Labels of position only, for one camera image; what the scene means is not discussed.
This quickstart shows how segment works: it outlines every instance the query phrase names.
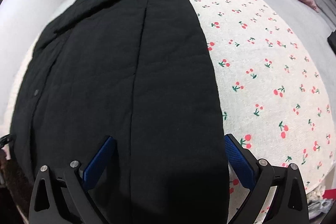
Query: metal screw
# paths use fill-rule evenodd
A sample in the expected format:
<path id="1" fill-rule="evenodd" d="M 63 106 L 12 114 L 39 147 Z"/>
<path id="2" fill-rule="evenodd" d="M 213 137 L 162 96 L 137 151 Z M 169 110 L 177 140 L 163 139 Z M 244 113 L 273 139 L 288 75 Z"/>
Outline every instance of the metal screw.
<path id="1" fill-rule="evenodd" d="M 42 172 L 46 171 L 47 169 L 48 169 L 48 166 L 46 166 L 46 165 L 43 165 L 43 166 L 40 168 L 40 170 L 41 170 Z"/>
<path id="2" fill-rule="evenodd" d="M 293 170 L 297 170 L 297 169 L 298 169 L 298 167 L 297 167 L 296 164 L 291 164 L 290 167 L 291 167 Z"/>
<path id="3" fill-rule="evenodd" d="M 259 164 L 260 164 L 261 166 L 266 166 L 266 165 L 267 165 L 267 161 L 264 160 L 264 159 L 261 159 L 261 160 L 259 160 Z"/>
<path id="4" fill-rule="evenodd" d="M 78 164 L 79 164 L 79 162 L 78 162 L 77 160 L 74 160 L 74 161 L 72 161 L 72 162 L 70 163 L 70 166 L 71 166 L 72 168 L 74 168 L 74 167 L 77 167 Z"/>

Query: cherry print blanket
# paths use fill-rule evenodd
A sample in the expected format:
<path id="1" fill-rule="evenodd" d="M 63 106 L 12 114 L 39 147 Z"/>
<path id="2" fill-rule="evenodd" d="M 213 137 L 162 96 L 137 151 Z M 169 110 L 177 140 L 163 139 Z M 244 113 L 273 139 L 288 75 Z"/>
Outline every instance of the cherry print blanket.
<path id="1" fill-rule="evenodd" d="M 272 165 L 296 163 L 306 192 L 313 190 L 333 165 L 336 136 L 327 92 L 301 41 L 263 0 L 190 2 L 215 70 L 224 133 Z M 248 193 L 230 176 L 229 219 Z"/>

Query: blue gripper pad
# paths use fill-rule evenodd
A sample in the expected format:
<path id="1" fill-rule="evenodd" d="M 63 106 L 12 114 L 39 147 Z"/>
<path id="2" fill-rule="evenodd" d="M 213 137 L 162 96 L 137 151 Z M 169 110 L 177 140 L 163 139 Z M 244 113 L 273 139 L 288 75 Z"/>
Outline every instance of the blue gripper pad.
<path id="1" fill-rule="evenodd" d="M 93 157 L 90 163 L 83 171 L 82 186 L 85 191 L 93 189 L 101 174 L 103 173 L 107 163 L 110 161 L 114 150 L 116 148 L 116 141 L 112 137 L 107 138 L 97 154 Z"/>
<path id="2" fill-rule="evenodd" d="M 255 174 L 238 147 L 228 136 L 225 139 L 226 157 L 244 188 L 252 190 L 256 184 Z"/>

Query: wall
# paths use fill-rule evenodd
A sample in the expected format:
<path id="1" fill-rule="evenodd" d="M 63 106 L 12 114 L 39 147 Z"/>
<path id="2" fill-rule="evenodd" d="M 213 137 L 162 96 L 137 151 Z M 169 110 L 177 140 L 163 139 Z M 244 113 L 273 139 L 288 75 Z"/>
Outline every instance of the wall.
<path id="1" fill-rule="evenodd" d="M 0 4 L 0 124 L 23 57 L 62 1 L 3 0 Z"/>

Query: hanging jacket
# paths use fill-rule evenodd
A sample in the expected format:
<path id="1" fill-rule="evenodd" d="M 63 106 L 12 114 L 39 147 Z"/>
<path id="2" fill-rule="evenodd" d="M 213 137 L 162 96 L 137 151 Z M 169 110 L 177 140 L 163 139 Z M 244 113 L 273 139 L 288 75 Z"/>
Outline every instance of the hanging jacket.
<path id="1" fill-rule="evenodd" d="M 112 136 L 89 191 L 110 223 L 227 222 L 222 113 L 189 0 L 77 0 L 41 34 L 10 131 L 31 183 Z"/>

